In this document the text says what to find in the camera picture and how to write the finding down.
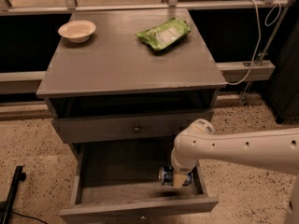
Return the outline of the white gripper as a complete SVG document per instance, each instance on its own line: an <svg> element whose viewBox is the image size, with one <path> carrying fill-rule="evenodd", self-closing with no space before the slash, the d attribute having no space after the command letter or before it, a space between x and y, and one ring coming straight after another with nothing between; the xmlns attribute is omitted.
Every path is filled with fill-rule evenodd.
<svg viewBox="0 0 299 224"><path fill-rule="evenodd" d="M196 166L197 160L181 156L176 150L171 152L171 165L175 172L173 173L173 187L181 188L187 179L187 175Z"/></svg>

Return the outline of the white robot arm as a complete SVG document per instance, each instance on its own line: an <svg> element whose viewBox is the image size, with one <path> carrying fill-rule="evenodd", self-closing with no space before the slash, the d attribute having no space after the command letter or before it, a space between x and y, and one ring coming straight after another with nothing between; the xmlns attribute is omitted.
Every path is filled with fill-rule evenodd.
<svg viewBox="0 0 299 224"><path fill-rule="evenodd" d="M299 129L256 133L216 134L213 125L198 119L174 140L173 186L180 188L201 159L226 161L295 175L284 224L299 224Z"/></svg>

